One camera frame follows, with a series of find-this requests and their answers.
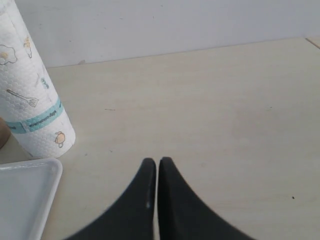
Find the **paper towel roll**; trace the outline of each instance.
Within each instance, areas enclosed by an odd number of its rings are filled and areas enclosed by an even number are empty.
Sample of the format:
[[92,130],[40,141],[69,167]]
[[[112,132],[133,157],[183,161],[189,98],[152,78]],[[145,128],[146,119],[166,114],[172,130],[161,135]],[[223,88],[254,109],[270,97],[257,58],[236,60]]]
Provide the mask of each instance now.
[[13,0],[0,0],[0,116],[30,158],[59,157],[75,131]]

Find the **white plastic tray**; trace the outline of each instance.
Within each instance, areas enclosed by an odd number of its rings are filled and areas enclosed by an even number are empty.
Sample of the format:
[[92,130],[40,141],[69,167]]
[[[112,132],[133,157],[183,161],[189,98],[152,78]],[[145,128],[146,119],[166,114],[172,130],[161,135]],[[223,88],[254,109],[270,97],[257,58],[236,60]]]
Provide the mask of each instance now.
[[0,240],[40,240],[61,174],[54,158],[0,165]]

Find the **wall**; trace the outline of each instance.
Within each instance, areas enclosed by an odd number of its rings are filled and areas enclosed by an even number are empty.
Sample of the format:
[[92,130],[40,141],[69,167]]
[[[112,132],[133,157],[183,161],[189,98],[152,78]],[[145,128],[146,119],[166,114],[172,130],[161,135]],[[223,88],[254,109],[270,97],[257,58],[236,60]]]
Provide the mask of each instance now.
[[47,67],[320,35],[319,0],[16,0]]

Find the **teal stripe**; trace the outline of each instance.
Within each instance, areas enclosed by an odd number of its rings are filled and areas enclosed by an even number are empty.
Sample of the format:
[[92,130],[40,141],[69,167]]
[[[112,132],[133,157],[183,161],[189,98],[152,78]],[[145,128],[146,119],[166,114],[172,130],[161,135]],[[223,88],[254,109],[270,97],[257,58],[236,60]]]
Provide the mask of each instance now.
[[6,122],[8,127],[14,134],[25,134],[28,132],[34,132],[52,123],[57,117],[64,111],[64,106],[60,99],[58,99],[54,106],[50,107],[45,112],[33,118],[18,121],[18,122]]

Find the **table surface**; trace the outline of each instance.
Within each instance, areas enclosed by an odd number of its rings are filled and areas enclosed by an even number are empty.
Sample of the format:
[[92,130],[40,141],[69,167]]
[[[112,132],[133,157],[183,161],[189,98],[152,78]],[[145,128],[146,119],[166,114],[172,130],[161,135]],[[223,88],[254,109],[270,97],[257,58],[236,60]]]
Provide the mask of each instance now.
[[[319,237],[320,50],[306,39],[48,71],[77,139],[59,158],[63,174],[43,240],[90,223],[143,158],[162,156],[252,237]],[[27,158],[11,137],[0,159]]]

